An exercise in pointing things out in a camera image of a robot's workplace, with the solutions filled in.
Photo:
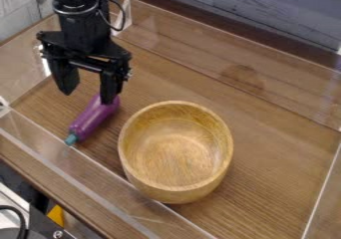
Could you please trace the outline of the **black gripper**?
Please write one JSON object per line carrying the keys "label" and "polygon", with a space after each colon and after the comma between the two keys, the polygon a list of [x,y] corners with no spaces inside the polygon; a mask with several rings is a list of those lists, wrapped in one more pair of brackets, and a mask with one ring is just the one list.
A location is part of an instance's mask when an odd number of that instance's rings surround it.
{"label": "black gripper", "polygon": [[132,57],[112,41],[110,11],[96,9],[86,15],[60,15],[59,23],[59,31],[36,34],[56,86],[68,96],[80,83],[79,70],[91,71],[100,75],[102,104],[110,105],[130,78]]}

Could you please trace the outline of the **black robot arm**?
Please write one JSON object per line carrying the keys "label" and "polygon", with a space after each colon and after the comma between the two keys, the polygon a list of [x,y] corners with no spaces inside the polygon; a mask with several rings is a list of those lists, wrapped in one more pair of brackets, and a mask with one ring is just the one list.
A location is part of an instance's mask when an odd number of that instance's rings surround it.
{"label": "black robot arm", "polygon": [[64,95],[70,95],[80,83],[79,70],[87,70],[100,78],[100,101],[110,105],[130,78],[131,53],[112,40],[110,2],[115,3],[126,17],[118,0],[54,0],[54,12],[59,17],[59,31],[40,31],[42,57],[47,60],[52,78]]}

